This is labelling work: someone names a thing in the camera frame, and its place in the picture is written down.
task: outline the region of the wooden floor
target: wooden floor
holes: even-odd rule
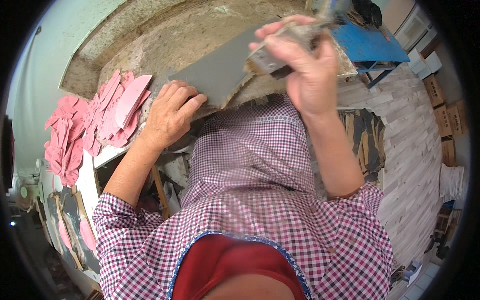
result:
[[[382,117],[386,126],[385,197],[377,217],[398,261],[405,266],[412,259],[429,261],[431,253],[424,257],[423,252],[441,206],[442,148],[423,82],[402,64],[371,90],[359,76],[349,82],[339,80],[338,97],[341,107],[370,108]],[[388,299],[399,299],[406,290],[406,282],[400,282]]]

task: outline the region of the hand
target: hand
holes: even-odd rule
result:
[[[255,31],[258,39],[264,39],[267,50],[276,58],[285,61],[294,70],[287,76],[287,93],[292,104],[304,119],[315,120],[336,114],[336,75],[338,66],[332,37],[325,31],[320,35],[320,44],[313,56],[299,44],[286,41],[271,34],[284,24],[296,22],[307,25],[315,18],[293,15],[263,26]],[[254,50],[258,43],[250,43]]]
[[[152,150],[162,152],[190,130],[193,113],[206,100],[205,95],[198,94],[184,81],[169,82],[153,101],[140,137]]]

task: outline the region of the blue table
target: blue table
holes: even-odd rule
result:
[[[387,31],[390,42],[380,31],[363,29],[344,17],[344,25],[332,30],[332,36],[343,48],[359,73],[366,73],[372,88],[404,61],[410,61],[399,42]],[[369,72],[383,71],[375,79]]]

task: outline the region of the brush bristles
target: brush bristles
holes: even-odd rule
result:
[[[257,66],[257,64],[254,63],[249,58],[246,59],[245,66],[243,67],[243,69],[245,70],[245,72],[253,73],[253,74],[258,75],[258,76],[265,75],[265,72],[262,69],[260,69]]]

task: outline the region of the finger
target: finger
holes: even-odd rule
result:
[[[249,43],[248,44],[248,49],[250,49],[250,51],[254,51],[255,48],[258,47],[258,43]]]
[[[317,59],[336,59],[336,51],[333,45],[333,38],[328,30],[322,32],[319,36],[320,44],[315,49],[314,55]]]
[[[207,96],[198,94],[192,99],[188,100],[179,110],[179,117],[183,120],[191,120],[194,112],[196,112],[202,104],[207,101]]]
[[[295,22],[298,25],[308,25],[312,23],[313,21],[316,21],[317,19],[313,17],[307,17],[301,14],[295,14],[293,16],[288,16],[282,19],[282,24],[285,25],[290,22]]]
[[[163,97],[168,101],[172,98],[172,96],[178,91],[179,88],[188,86],[188,83],[182,80],[175,80],[175,82],[169,83],[170,86],[168,87],[167,91],[163,95]]]
[[[179,88],[170,99],[174,110],[179,110],[188,97],[197,96],[197,89],[191,85]]]
[[[263,40],[267,35],[274,34],[278,29],[282,28],[282,22],[273,22],[267,25],[263,25],[262,28],[255,30],[255,36],[259,40]]]
[[[285,41],[276,36],[267,36],[265,42],[267,50],[272,56],[283,60],[294,70],[300,73],[313,71],[315,59],[299,44]]]

